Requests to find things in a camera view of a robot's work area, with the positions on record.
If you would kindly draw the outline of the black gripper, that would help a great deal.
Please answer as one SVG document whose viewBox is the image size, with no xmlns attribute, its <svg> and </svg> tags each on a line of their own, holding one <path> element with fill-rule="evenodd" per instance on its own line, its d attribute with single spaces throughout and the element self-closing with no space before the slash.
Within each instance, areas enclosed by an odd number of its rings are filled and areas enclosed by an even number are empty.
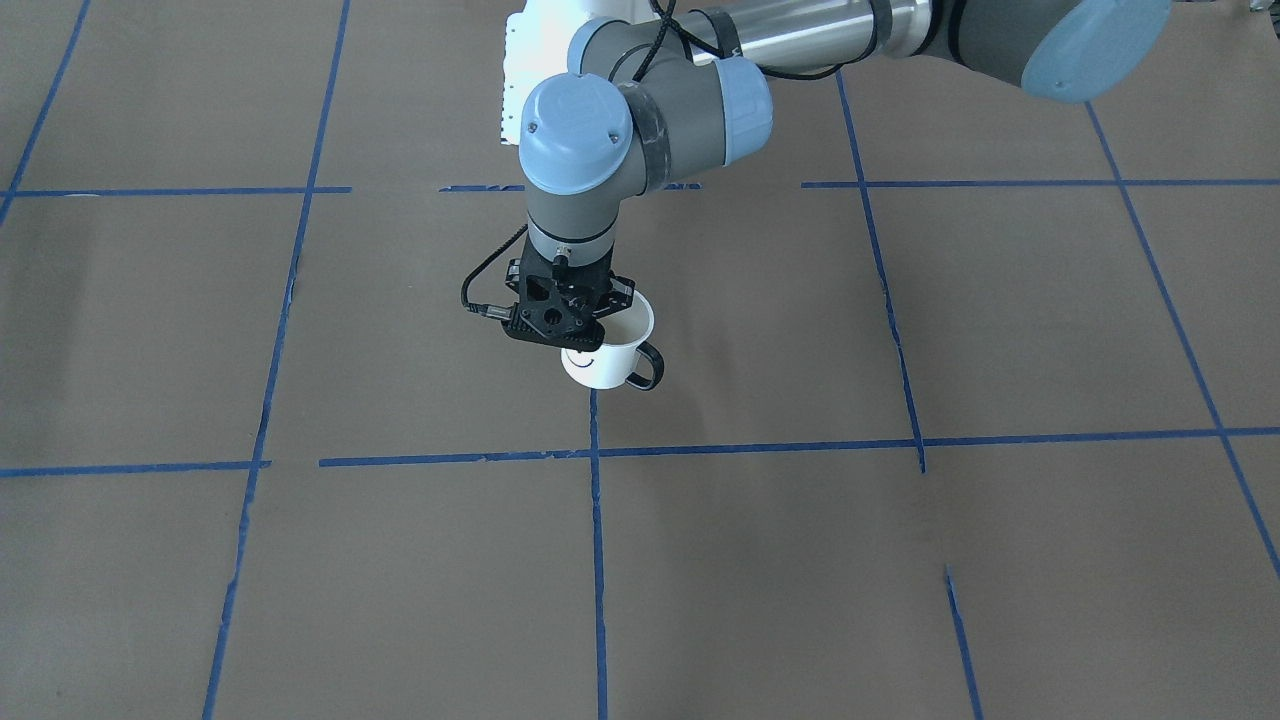
<svg viewBox="0 0 1280 720">
<path fill-rule="evenodd" d="M 511 318 L 502 320 L 512 340 L 556 348 L 596 351 L 605 341 L 602 319 L 632 306 L 635 282 L 611 269 L 612 252 L 584 266 L 549 261 L 535 250 L 509 261 L 506 284 L 517 293 Z"/>
</svg>

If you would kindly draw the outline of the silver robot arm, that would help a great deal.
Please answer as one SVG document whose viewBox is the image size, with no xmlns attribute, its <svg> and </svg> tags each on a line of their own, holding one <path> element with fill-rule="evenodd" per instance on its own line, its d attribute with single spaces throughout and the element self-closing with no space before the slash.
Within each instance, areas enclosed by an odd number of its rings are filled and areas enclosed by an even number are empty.
<svg viewBox="0 0 1280 720">
<path fill-rule="evenodd" d="M 622 201 L 763 149 L 771 82 L 932 56 L 1034 97 L 1087 102 L 1155 46 L 1169 1 L 527 1 L 504 27 L 500 141 L 529 191 L 508 337 L 594 351 L 635 284 L 611 260 Z"/>
</svg>

